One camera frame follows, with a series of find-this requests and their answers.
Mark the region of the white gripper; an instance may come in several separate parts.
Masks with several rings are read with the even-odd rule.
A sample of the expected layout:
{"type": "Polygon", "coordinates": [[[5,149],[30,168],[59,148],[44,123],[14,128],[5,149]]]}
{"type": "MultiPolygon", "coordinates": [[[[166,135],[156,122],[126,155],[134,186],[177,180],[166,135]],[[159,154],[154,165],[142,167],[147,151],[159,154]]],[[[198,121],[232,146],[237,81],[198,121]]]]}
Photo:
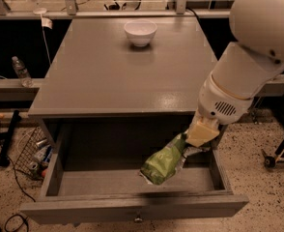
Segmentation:
{"type": "Polygon", "coordinates": [[[219,125],[237,122],[252,102],[252,98],[237,96],[221,88],[210,73],[199,91],[194,119],[185,141],[194,147],[212,141],[219,136],[219,125]]]}

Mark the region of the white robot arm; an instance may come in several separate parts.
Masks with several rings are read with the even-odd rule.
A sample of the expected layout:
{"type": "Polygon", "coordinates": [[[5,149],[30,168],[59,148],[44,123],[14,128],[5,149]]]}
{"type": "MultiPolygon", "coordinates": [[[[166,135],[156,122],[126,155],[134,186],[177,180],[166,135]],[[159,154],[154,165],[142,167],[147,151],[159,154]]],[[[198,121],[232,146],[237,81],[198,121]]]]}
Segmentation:
{"type": "Polygon", "coordinates": [[[240,119],[263,86],[284,71],[284,0],[235,0],[229,43],[202,85],[186,142],[200,147],[240,119]]]}

